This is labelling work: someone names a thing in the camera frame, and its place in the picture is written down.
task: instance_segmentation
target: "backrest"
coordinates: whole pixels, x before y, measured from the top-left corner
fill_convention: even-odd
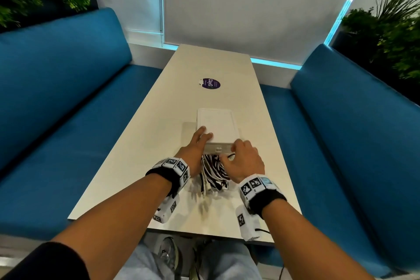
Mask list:
[[[130,61],[110,8],[0,34],[0,169]]]
[[[420,269],[420,107],[320,45],[291,82],[396,267]]]

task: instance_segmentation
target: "tangled cables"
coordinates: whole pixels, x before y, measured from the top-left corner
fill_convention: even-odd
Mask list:
[[[230,154],[228,159],[232,160],[234,157],[235,154]],[[217,191],[228,189],[228,181],[231,179],[226,174],[218,155],[203,155],[201,164],[201,193],[204,197],[208,192],[217,193]]]

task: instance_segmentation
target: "black wristband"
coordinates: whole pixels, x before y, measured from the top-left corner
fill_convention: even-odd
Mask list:
[[[146,175],[149,174],[158,174],[165,178],[166,180],[170,181],[172,183],[171,191],[169,192],[168,196],[172,196],[172,198],[175,198],[176,192],[179,189],[179,176],[174,172],[172,168],[167,167],[157,167],[152,168],[151,170],[147,171]]]
[[[266,189],[262,192],[256,194],[250,201],[249,201],[249,209],[253,211],[255,214],[263,218],[262,212],[265,206],[271,203],[275,199],[283,199],[287,201],[286,197],[280,192],[275,189]]]

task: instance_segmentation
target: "table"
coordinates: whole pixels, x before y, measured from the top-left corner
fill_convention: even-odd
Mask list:
[[[214,80],[219,88],[200,85]],[[266,175],[300,212],[251,60],[246,54],[181,45],[119,137],[92,182],[69,215],[77,219],[106,198],[143,177],[157,161],[188,144],[196,128],[198,108],[231,109],[241,138],[248,139],[265,163]],[[166,233],[192,233],[241,238],[235,209],[242,204],[237,186],[202,198],[191,180],[166,224],[152,220],[149,228]],[[261,219],[261,228],[267,228]],[[259,241],[272,243],[262,233]]]

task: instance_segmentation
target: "black sleeve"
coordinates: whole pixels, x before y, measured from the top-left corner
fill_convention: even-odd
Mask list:
[[[80,279],[89,280],[81,257],[62,243],[47,242],[32,251],[2,280]]]

